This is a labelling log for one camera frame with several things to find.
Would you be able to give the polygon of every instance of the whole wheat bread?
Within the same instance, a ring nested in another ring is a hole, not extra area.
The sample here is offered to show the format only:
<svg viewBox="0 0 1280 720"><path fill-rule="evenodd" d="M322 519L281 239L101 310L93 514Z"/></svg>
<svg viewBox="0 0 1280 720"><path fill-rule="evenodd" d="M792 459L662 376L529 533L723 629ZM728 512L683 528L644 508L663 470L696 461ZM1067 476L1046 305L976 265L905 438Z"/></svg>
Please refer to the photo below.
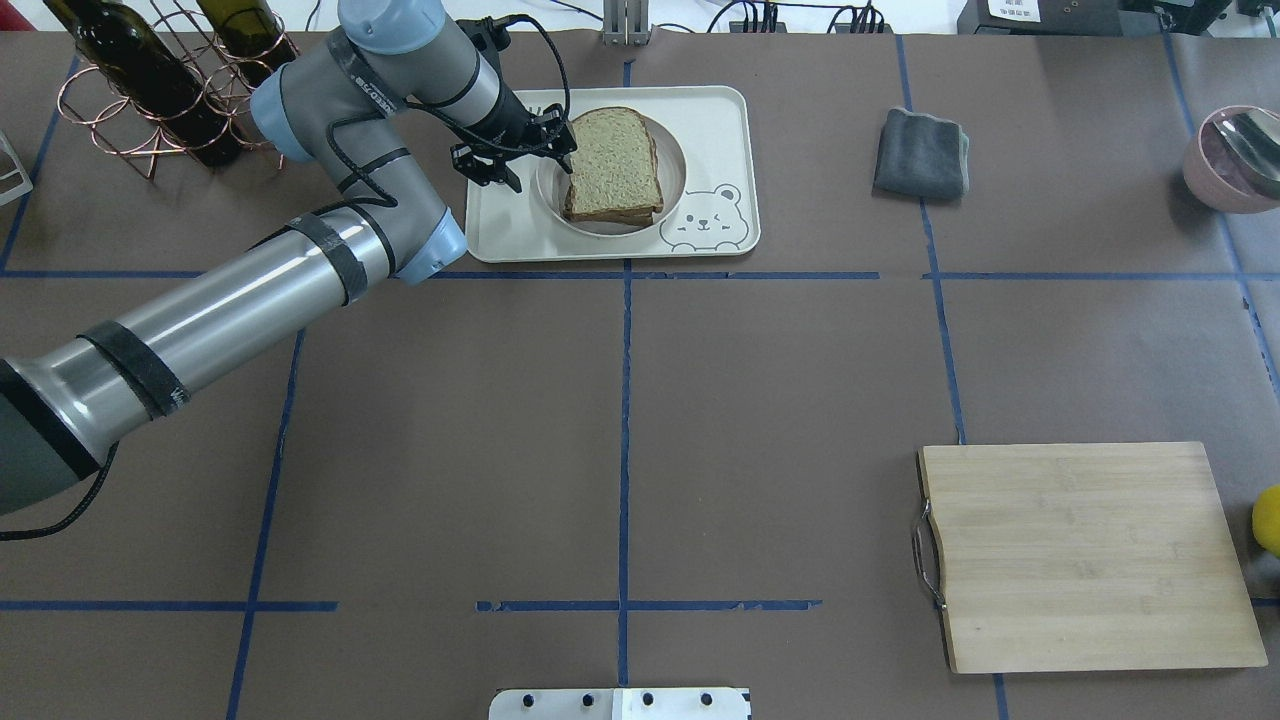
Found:
<svg viewBox="0 0 1280 720"><path fill-rule="evenodd" d="M662 211L658 154L644 117L600 108L572 122L577 151L564 196L564 219L648 227Z"/></svg>

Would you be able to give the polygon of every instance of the cable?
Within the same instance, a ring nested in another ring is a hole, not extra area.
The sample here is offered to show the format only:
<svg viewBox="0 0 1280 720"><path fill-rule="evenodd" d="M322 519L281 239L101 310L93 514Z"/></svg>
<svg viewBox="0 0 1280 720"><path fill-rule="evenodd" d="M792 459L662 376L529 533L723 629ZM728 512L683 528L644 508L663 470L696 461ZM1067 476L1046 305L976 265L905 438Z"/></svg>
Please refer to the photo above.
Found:
<svg viewBox="0 0 1280 720"><path fill-rule="evenodd" d="M762 0L736 0L736 3L759 3ZM849 5L818 5L809 3L774 3L769 0L769 4L777 5L778 8L808 8L810 10L840 10L841 8L847 8Z"/></svg>
<svg viewBox="0 0 1280 720"><path fill-rule="evenodd" d="M836 10L836 14L831 17L831 22L827 23L827 33L828 35L836 31L836 22L840 20L840 15L845 14L845 10L849 10L850 13L852 13L855 20L858 19L858 8L854 8L852 5L845 5L844 8Z"/></svg>
<svg viewBox="0 0 1280 720"><path fill-rule="evenodd" d="M372 197L357 197L356 200L352 200L352 202L366 202L369 205L378 205L379 208L396 208L399 205L399 200L396 200L396 197L392 193L383 190L383 186L378 184L378 181L375 181L372 176L370 176L367 172L365 172L364 168L357 165L356 161L352 160L349 155L343 152L342 147L338 146L338 140L334 137L334 131L340 127L353 126L356 123L367 123L369 120L381 120L381 119L384 118L380 113L369 113L367 115L357 115L355 118L334 120L329 123L328 128L325 128L324 137L326 141L329 141L329 150L333 150L333 154L338 156L338 160L340 160L343 165L347 165L347 169L351 170L352 174L360 178L360 181L364 182L369 187L369 190L372 190L380 197L380 200L374 200Z"/></svg>
<svg viewBox="0 0 1280 720"><path fill-rule="evenodd" d="M302 26L302 31L303 31L303 32L306 32L306 31L311 29L311 20L314 20L314 19L315 19L315 17L316 17L316 13L319 13L319 12L320 12L320 3L324 3L324 0L316 0L316 4L315 4L315 6L314 6L314 8L311 8L311 14L310 14L310 15L307 15L307 24Z"/></svg>
<svg viewBox="0 0 1280 720"><path fill-rule="evenodd" d="M758 10L755 8L755 3L753 0L733 0L732 3L730 3L730 4L724 5L723 8L721 8L721 12L716 13L716 17L712 18L710 24L707 26L707 32L713 32L716 29L716 23L718 23L719 19L724 17L724 13L727 13L730 10L730 8L732 8L733 5L745 5L746 8L750 8L751 9L751 20L750 20L751 22L751 29L750 29L750 32L755 32L756 29L759 29L760 17L756 14ZM742 9L742 29L744 29L744 32L746 31L746 23L748 23L746 9L744 8Z"/></svg>
<svg viewBox="0 0 1280 720"><path fill-rule="evenodd" d="M579 8L577 5L571 5L568 3L562 3L561 0L547 0L547 1L552 3L553 5L559 5L562 8L568 8L570 10L577 10L579 13L582 13L584 15L590 15L590 17L600 20L602 23L604 22L604 18L602 15L596 15L595 13L593 13L591 10L588 10L585 8Z"/></svg>
<svg viewBox="0 0 1280 720"><path fill-rule="evenodd" d="M467 138L470 138L471 142L476 142L476 143L483 145L483 146L485 146L488 149L498 150L498 151L502 151L502 152L515 152L515 154L518 154L518 155L529 155L531 152L536 152L539 150L543 150L548 145L556 142L556 140L561 136L561 133L564 132L564 126L568 123L568 118L570 118L568 73L564 70L564 59L561 58L559 50L556 47L556 44L552 41L552 36L547 33L547 28L544 28L543 24L539 23L536 19L534 19L531 15L526 15L526 14L507 15L507 17L502 18L500 20L495 20L495 24L498 24L500 27L509 27L509 26L513 26L516 23L522 23L522 22L534 26L534 29L538 31L538 35L543 36L543 41L547 42L547 47L550 49L552 55L556 58L556 67L559 69L559 74L561 74L561 87L564 88L564 114L561 115L561 123L559 123L559 126L556 128L554 132L552 132L550 137L548 137L545 141L540 142L539 145L518 145L518 146L515 146L515 147L506 146L506 145L499 145L499 143L497 143L497 142L494 142L494 141L492 141L489 138L480 137L479 135L476 135L475 132L472 132L468 128L465 128L465 127L457 124L456 122L453 122L453 118L449 118L448 115L440 113L439 110L436 110L435 108L431 108L430 105L425 105L422 102L412 102L412 101L407 102L406 105L410 109L412 109L412 110L421 110L424 113L430 113L431 115L435 115L449 129L452 129L452 131L454 131L454 132L457 132L460 135L466 136Z"/></svg>
<svg viewBox="0 0 1280 720"><path fill-rule="evenodd" d="M831 22L827 23L827 32L833 32L836 24L840 20L840 15L849 10L851 18L849 18L849 32L850 33L877 33L884 32L884 13L876 9L874 5L867 3L865 5L845 5L844 8L836 10L836 14L831 17Z"/></svg>
<svg viewBox="0 0 1280 720"><path fill-rule="evenodd" d="M79 501L79 505L70 511L69 515L63 518L60 521L49 525L47 528L40 528L36 530L4 530L0 532L0 542L19 541L19 539L36 539L45 538L54 533L60 533L65 530L72 523L79 519L81 515L88 510L90 503L97 497L97 491L102 489L102 483L106 482L106 473L111 469L111 462L115 460L115 448L120 447L120 443L111 446L111 450L106 451L106 461L102 462L102 468L97 471L97 478L93 479L93 484L90 486L88 492Z"/></svg>

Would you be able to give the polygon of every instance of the cartoon bear drawing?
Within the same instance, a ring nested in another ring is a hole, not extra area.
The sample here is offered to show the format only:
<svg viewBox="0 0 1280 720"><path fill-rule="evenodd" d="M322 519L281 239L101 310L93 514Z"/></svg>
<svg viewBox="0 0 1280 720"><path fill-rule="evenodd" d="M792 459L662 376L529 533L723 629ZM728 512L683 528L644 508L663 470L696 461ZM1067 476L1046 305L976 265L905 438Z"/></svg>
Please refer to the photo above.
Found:
<svg viewBox="0 0 1280 720"><path fill-rule="evenodd" d="M742 192L724 183L712 191L686 192L658 233L672 252L741 249L750 231L739 200Z"/></svg>

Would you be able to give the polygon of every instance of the folded cloth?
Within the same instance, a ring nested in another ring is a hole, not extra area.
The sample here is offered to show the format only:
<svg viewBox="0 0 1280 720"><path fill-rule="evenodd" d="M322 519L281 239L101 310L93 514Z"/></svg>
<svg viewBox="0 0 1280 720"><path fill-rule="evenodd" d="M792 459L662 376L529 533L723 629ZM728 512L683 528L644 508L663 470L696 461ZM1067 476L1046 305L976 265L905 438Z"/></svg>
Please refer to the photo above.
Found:
<svg viewBox="0 0 1280 720"><path fill-rule="evenodd" d="M963 196L969 191L969 136L951 120L891 109L881 129L874 184L934 200Z"/></svg>

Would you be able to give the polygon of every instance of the wooden cutting board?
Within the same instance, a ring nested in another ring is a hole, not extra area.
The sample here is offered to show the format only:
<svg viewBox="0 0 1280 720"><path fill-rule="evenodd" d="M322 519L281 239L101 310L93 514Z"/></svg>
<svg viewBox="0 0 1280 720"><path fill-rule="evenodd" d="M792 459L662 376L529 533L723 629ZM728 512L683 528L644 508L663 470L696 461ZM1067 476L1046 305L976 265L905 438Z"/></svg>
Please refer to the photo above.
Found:
<svg viewBox="0 0 1280 720"><path fill-rule="evenodd" d="M1198 442L920 450L951 670L1267 664Z"/></svg>

